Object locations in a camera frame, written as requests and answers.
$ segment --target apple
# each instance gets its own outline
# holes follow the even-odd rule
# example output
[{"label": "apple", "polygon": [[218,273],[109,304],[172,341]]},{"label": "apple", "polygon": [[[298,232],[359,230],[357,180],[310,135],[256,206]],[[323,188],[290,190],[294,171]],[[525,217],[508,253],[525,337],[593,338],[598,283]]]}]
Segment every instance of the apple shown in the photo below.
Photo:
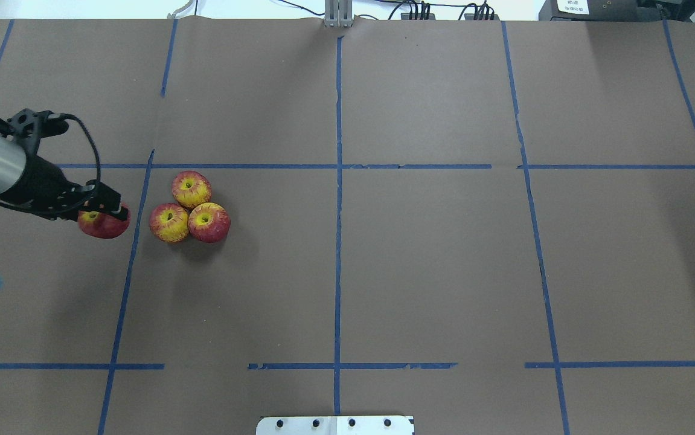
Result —
[{"label": "apple", "polygon": [[210,182],[201,173],[195,171],[179,173],[173,180],[171,190],[178,204],[189,209],[207,203],[213,194]]},{"label": "apple", "polygon": [[189,235],[189,212],[175,203],[160,204],[149,216],[149,228],[163,242],[180,242]]},{"label": "apple", "polygon": [[229,214],[216,203],[200,204],[189,214],[189,232],[201,242],[220,242],[230,225]]},{"label": "apple", "polygon": [[85,234],[90,234],[98,239],[113,239],[123,233],[130,226],[130,207],[127,203],[121,203],[121,206],[127,209],[127,220],[121,221],[108,214],[99,211],[79,211],[77,223],[79,229]]}]

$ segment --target black cable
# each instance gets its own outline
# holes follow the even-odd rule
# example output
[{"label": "black cable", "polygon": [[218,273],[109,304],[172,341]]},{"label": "black cable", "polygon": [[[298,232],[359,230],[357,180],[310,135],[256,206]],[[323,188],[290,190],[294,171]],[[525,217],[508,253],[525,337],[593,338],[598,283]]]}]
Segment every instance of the black cable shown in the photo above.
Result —
[{"label": "black cable", "polygon": [[403,5],[409,5],[409,19],[411,19],[411,6],[414,5],[414,11],[415,14],[417,14],[417,2],[414,2],[413,0],[403,0],[403,2],[394,2],[398,3],[395,8],[393,8],[393,11],[391,11],[391,16],[388,17],[388,19],[393,19],[393,14],[395,14],[395,11],[398,10],[398,8],[402,7]]},{"label": "black cable", "polygon": [[286,5],[291,5],[291,6],[294,6],[296,8],[304,9],[305,11],[313,14],[314,16],[325,16],[325,12],[319,14],[318,12],[313,11],[312,9],[308,9],[308,8],[305,8],[304,6],[297,5],[297,3],[287,2],[286,0],[277,0],[277,1],[286,3]]},{"label": "black cable", "polygon": [[486,0],[484,0],[482,5],[479,6],[478,14],[474,14],[473,19],[479,21],[488,21],[495,19],[495,10],[490,5],[488,5]]},{"label": "black cable", "polygon": [[460,11],[460,16],[457,17],[458,21],[463,19],[463,16],[466,14],[466,10],[468,10],[468,8],[470,8],[471,6],[473,6],[473,19],[476,19],[476,14],[477,12],[479,12],[479,5],[477,5],[476,3],[468,3],[468,5],[464,6],[463,10]]},{"label": "black cable", "polygon": [[[406,3],[406,2],[400,2],[399,0],[375,0],[375,2],[380,2],[380,3]],[[441,5],[439,3],[428,3],[431,6],[446,6],[449,8],[463,8],[465,5]]]},{"label": "black cable", "polygon": [[82,122],[79,118],[76,116],[73,116],[71,114],[60,114],[63,119],[71,119],[71,121],[76,121],[79,124],[79,127],[82,128],[82,132],[85,133],[85,136],[87,136],[87,140],[90,143],[90,146],[92,147],[92,153],[95,158],[95,184],[94,188],[90,190],[87,195],[82,198],[82,200],[77,201],[75,204],[72,204],[72,206],[65,207],[62,210],[50,210],[50,211],[40,211],[40,210],[33,210],[30,208],[26,207],[18,207],[15,205],[7,204],[3,201],[0,201],[0,207],[4,207],[9,210],[14,210],[14,211],[19,211],[21,213],[27,213],[27,214],[35,214],[36,216],[41,216],[42,218],[47,218],[47,219],[52,219],[55,220],[60,217],[61,214],[63,213],[69,213],[72,212],[78,208],[80,208],[82,205],[84,205],[87,201],[90,201],[94,196],[98,193],[98,185],[101,182],[101,157],[100,154],[98,153],[98,147],[95,145],[95,141],[92,140],[92,136],[90,135],[90,132],[87,130],[87,126],[85,126],[84,122]]}]

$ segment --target white label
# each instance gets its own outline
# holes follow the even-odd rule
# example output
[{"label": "white label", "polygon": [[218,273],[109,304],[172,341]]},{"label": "white label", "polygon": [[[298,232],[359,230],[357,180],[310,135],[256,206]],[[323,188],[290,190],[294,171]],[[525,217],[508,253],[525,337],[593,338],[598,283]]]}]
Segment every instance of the white label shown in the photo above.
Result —
[{"label": "white label", "polygon": [[588,15],[588,0],[557,0],[560,12]]}]

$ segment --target power strip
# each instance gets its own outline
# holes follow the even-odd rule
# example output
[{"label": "power strip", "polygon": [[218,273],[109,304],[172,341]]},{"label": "power strip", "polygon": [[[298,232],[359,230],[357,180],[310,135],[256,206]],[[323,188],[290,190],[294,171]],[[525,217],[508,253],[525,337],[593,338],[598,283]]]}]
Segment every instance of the power strip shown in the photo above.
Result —
[{"label": "power strip", "polygon": [[[401,19],[411,19],[412,21],[415,21],[412,19],[411,14],[409,12],[403,12],[400,14]],[[436,14],[430,14],[426,19],[436,19]]]},{"label": "power strip", "polygon": [[410,416],[267,417],[256,435],[414,435]]},{"label": "power strip", "polygon": [[[466,21],[473,21],[473,15],[474,14],[466,14]],[[479,20],[479,19],[477,19],[476,21],[500,21],[500,17],[498,16],[498,14],[495,14],[494,20],[488,20],[488,19]]]}]

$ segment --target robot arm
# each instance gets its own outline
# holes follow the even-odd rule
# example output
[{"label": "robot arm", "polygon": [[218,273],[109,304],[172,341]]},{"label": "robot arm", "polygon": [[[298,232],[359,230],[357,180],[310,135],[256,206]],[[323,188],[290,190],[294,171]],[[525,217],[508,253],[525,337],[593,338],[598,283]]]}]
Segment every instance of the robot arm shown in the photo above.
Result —
[{"label": "robot arm", "polygon": [[[68,131],[68,120],[82,127],[94,152],[96,179],[85,185],[68,181],[60,168],[36,155],[42,138]],[[76,221],[80,211],[127,220],[129,210],[121,205],[121,196],[100,179],[98,151],[75,116],[24,109],[7,120],[0,118],[0,206],[49,220]]]}]

